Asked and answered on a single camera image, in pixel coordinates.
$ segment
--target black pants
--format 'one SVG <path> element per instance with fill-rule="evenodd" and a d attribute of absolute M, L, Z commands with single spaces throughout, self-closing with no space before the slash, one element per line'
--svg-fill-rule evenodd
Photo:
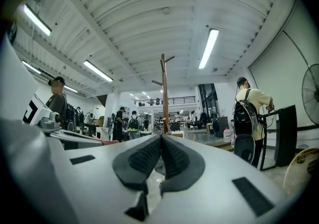
<path fill-rule="evenodd" d="M 260 153 L 263 148 L 263 142 L 264 142 L 264 139 L 255 141 L 255 155 L 254 155 L 253 162 L 251 164 L 256 168 L 258 166 Z"/>
<path fill-rule="evenodd" d="M 122 142 L 122 129 L 114 129 L 113 130 L 113 140 L 112 141 Z"/>

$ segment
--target railing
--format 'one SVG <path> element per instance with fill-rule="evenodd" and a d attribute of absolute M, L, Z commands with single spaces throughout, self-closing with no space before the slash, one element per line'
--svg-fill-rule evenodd
<path fill-rule="evenodd" d="M 134 100 L 134 104 L 137 107 L 150 107 L 150 106 L 161 106 L 163 105 L 163 99 L 145 99 L 145 100 Z M 182 105 L 195 103 L 195 96 L 191 97 L 180 97 L 180 98 L 168 98 L 169 105 Z"/>

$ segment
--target chair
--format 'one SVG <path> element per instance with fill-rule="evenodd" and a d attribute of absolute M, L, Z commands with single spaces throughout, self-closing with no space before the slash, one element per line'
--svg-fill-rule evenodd
<path fill-rule="evenodd" d="M 171 129 L 172 131 L 180 130 L 180 124 L 179 124 L 178 122 L 173 122 L 173 123 L 171 124 L 170 129 Z"/>

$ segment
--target ceiling light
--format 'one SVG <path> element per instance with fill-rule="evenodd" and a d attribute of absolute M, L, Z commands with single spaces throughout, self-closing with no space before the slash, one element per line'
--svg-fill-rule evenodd
<path fill-rule="evenodd" d="M 86 61 L 84 61 L 83 64 L 86 65 L 88 68 L 90 68 L 93 72 L 97 73 L 99 76 L 101 76 L 102 78 L 107 80 L 108 82 L 112 82 L 113 81 L 112 78 L 110 78 L 106 74 L 104 74 L 100 69 L 95 67 L 90 61 L 86 60 Z"/>
<path fill-rule="evenodd" d="M 38 26 L 47 36 L 49 36 L 52 32 L 52 30 L 40 19 L 40 17 L 32 11 L 32 9 L 27 5 L 24 4 L 22 6 L 23 12 L 26 14 L 26 16 L 29 17 L 33 21 L 35 25 Z"/>
<path fill-rule="evenodd" d="M 41 72 L 39 70 L 36 70 L 34 67 L 31 67 L 28 63 L 22 61 L 22 63 L 27 66 L 28 68 L 32 69 L 33 71 L 35 71 L 38 74 L 41 74 Z"/>
<path fill-rule="evenodd" d="M 76 91 L 76 90 L 74 90 L 74 89 L 72 89 L 72 88 L 70 88 L 70 87 L 68 87 L 68 86 L 64 86 L 64 88 L 66 88 L 66 89 L 68 89 L 68 90 L 71 90 L 71 91 L 73 91 L 73 92 L 78 93 L 78 91 Z"/>
<path fill-rule="evenodd" d="M 209 36 L 208 36 L 206 48 L 205 48 L 205 51 L 204 51 L 204 54 L 203 54 L 203 57 L 201 59 L 201 62 L 199 64 L 198 69 L 203 69 L 206 66 L 207 61 L 209 59 L 209 56 L 214 48 L 218 34 L 219 34 L 219 30 L 217 30 L 217 29 L 211 29 L 209 31 Z"/>

